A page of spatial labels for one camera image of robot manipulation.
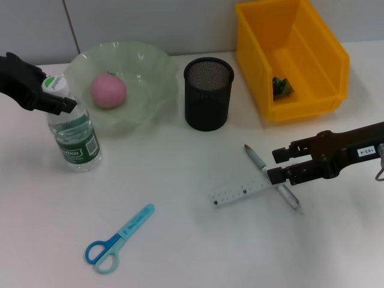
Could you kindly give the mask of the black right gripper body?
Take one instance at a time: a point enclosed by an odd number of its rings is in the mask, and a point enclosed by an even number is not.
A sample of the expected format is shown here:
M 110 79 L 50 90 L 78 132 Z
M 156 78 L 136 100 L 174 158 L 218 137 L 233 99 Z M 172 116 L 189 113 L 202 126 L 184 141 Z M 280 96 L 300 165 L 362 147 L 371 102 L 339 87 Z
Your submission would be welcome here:
M 379 158 L 382 143 L 382 122 L 343 133 L 327 130 L 316 135 L 310 154 L 320 176 L 331 179 L 347 166 Z

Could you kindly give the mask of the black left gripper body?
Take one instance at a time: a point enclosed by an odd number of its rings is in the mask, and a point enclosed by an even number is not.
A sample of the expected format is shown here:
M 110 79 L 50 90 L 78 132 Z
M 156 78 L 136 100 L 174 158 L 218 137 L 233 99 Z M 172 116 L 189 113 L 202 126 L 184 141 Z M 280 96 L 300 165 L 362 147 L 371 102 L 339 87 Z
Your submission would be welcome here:
M 46 73 L 17 55 L 7 52 L 1 57 L 1 93 L 12 98 L 21 108 L 43 111 L 42 83 Z

